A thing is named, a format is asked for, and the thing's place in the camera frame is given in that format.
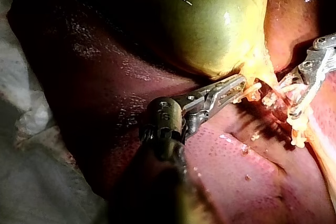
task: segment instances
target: white tissue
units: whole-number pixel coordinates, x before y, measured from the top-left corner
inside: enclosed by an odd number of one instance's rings
[[[52,114],[7,21],[6,14],[11,3],[11,0],[0,0],[0,99],[23,113],[16,122],[16,140],[22,142],[45,130]]]

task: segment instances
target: clip applier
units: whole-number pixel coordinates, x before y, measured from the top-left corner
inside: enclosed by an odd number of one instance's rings
[[[293,69],[291,73],[300,79],[308,88],[295,101],[289,115],[292,119],[298,118],[309,106],[321,88],[326,74],[336,70],[336,33],[323,36],[314,41],[307,50],[307,57],[303,63]]]
[[[185,174],[185,140],[241,95],[245,85],[246,78],[235,74],[184,95],[154,99],[139,129],[141,142],[152,144],[159,160],[173,162]]]

